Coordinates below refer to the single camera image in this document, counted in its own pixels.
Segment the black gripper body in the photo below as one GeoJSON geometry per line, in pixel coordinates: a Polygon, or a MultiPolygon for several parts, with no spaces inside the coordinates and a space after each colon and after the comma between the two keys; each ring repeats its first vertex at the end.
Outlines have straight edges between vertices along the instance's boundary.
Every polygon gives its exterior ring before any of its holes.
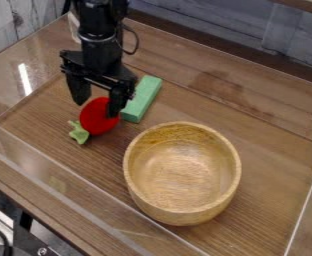
{"type": "Polygon", "coordinates": [[[61,50],[61,72],[82,76],[91,85],[110,92],[115,86],[134,89],[137,77],[122,64],[122,34],[94,36],[78,33],[79,50],[61,50]]]}

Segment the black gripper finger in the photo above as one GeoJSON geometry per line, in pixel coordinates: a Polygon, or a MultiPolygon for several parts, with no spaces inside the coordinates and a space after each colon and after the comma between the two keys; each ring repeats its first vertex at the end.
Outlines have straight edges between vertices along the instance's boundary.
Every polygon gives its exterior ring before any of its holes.
{"type": "Polygon", "coordinates": [[[82,76],[66,75],[66,83],[74,103],[81,106],[91,95],[90,83],[82,76]]]}
{"type": "Polygon", "coordinates": [[[106,116],[115,117],[119,111],[125,108],[127,101],[134,96],[134,89],[131,87],[115,86],[109,92],[109,102],[106,107],[106,116]]]}

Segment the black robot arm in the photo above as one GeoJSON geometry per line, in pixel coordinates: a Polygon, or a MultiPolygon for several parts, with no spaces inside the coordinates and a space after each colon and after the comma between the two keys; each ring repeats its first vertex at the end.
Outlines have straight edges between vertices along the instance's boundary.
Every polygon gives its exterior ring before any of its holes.
{"type": "Polygon", "coordinates": [[[123,30],[133,30],[122,23],[127,0],[75,0],[78,14],[77,36],[81,50],[62,50],[61,71],[66,77],[71,99],[82,105],[95,85],[109,92],[105,114],[118,115],[134,96],[137,76],[122,64],[122,54],[133,55],[122,47],[123,30]]]}

